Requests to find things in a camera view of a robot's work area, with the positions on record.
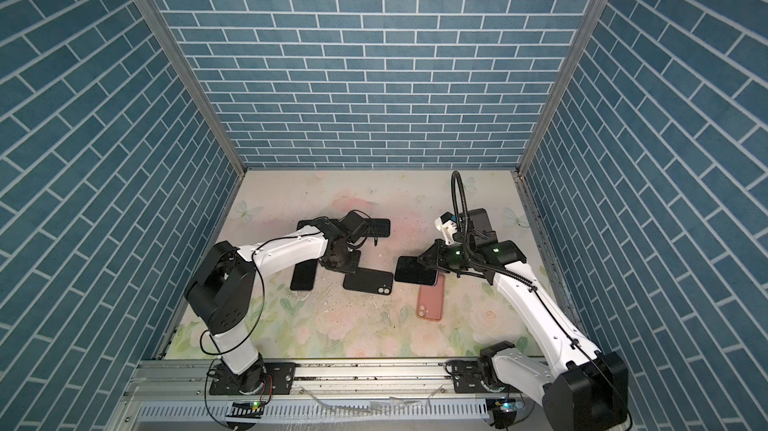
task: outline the white work surface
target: white work surface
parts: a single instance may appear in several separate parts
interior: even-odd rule
[[[542,258],[508,171],[462,171],[469,209],[483,207],[499,241],[511,240],[551,292]],[[401,255],[417,256],[440,237],[434,220],[452,211],[451,171],[249,171],[218,241],[255,244],[296,230],[300,220],[343,217],[359,209],[392,221],[390,237],[362,247],[361,267],[394,273]],[[485,281],[446,276],[439,322],[416,315],[418,286],[395,282],[378,296],[342,288],[343,275],[318,267],[310,292],[289,289],[293,267],[266,284],[266,305],[251,340],[265,358],[456,357],[510,340],[529,356],[536,342],[508,302]],[[256,285],[246,324],[261,302]],[[165,359],[206,359],[198,340],[205,325],[187,305]],[[214,349],[210,340],[204,340]]]

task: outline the white arm segment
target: white arm segment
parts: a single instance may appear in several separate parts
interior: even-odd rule
[[[317,233],[315,236],[303,236],[304,234],[315,233]],[[294,264],[321,257],[326,252],[328,245],[328,240],[322,236],[319,229],[313,226],[304,226],[295,233],[286,234],[284,237],[285,239],[264,244],[258,251],[256,248],[261,243],[240,246],[237,253],[245,261],[251,261],[251,255],[253,255],[253,261],[259,268],[261,276],[266,279],[277,271],[282,271]],[[220,351],[226,351],[243,341],[248,336],[248,331],[245,319],[243,319],[231,330],[215,334],[212,337],[216,342],[216,347]],[[221,359],[233,373],[240,374],[259,359],[259,351],[250,340],[246,340],[235,350],[225,353]]]
[[[494,369],[500,380],[519,388],[541,404],[544,395],[542,384],[550,383],[557,376],[568,371],[566,363],[569,361],[573,361],[576,365],[588,361],[581,351],[571,348],[571,340],[560,327],[563,327],[570,337],[577,339],[581,349],[590,357],[594,357],[595,351],[599,351],[600,348],[576,328],[549,294],[542,289],[530,265],[516,261],[507,264],[504,268],[533,281],[538,288],[538,295],[547,305],[545,308],[536,294],[529,291],[525,284],[509,276],[496,273],[493,280],[494,284],[498,291],[512,303],[528,331],[542,348],[549,369],[520,352],[515,353],[513,349],[502,351],[493,358]],[[552,317],[560,323],[560,327],[558,323],[552,320]]]

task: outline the metal corner post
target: metal corner post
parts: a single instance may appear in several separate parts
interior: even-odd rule
[[[525,147],[523,156],[520,158],[520,164],[518,165],[518,175],[520,177],[525,176],[528,168],[531,167],[536,151],[542,143],[542,139],[544,139],[544,134],[547,132],[547,128],[549,128],[549,123],[551,123],[552,118],[554,118],[554,113],[557,112],[560,101],[565,94],[565,89],[571,82],[571,78],[576,71],[576,66],[581,60],[581,55],[587,48],[589,39],[592,36],[594,29],[598,26],[598,21],[600,20],[600,16],[602,15],[603,10],[605,10],[605,5],[607,3],[608,0],[590,0],[586,11],[584,11],[581,25],[576,31],[573,43],[563,60],[558,77],[552,85],[552,90],[550,90],[547,100],[544,102],[542,113],[536,121],[536,125],[531,133],[531,138],[528,140],[528,145]]]
[[[232,140],[226,134],[224,126],[216,116],[214,106],[208,100],[205,90],[200,86],[197,76],[195,76],[187,59],[184,57],[184,52],[181,51],[181,47],[178,42],[176,42],[173,33],[170,32],[163,15],[160,13],[157,3],[154,0],[133,1],[141,15],[144,16],[144,20],[147,22],[152,34],[158,40],[170,65],[174,67],[174,70],[176,70],[176,73],[179,75],[181,83],[190,93],[192,100],[194,100],[197,105],[197,110],[202,114],[211,132],[214,133],[214,137],[224,150],[226,157],[230,160],[230,163],[235,168],[237,174],[240,177],[245,176],[245,163],[240,158],[240,154],[238,154]]]

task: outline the brick pattern wallpaper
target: brick pattern wallpaper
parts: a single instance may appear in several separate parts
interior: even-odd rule
[[[156,1],[251,168],[512,168],[588,2]]]
[[[130,0],[0,0],[0,429],[106,424],[235,180]]]
[[[768,429],[768,0],[610,0],[528,176],[639,429]]]

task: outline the phone case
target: phone case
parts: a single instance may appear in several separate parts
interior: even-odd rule
[[[416,315],[423,320],[440,321],[442,319],[442,301],[446,290],[446,275],[438,273],[435,286],[418,288]]]

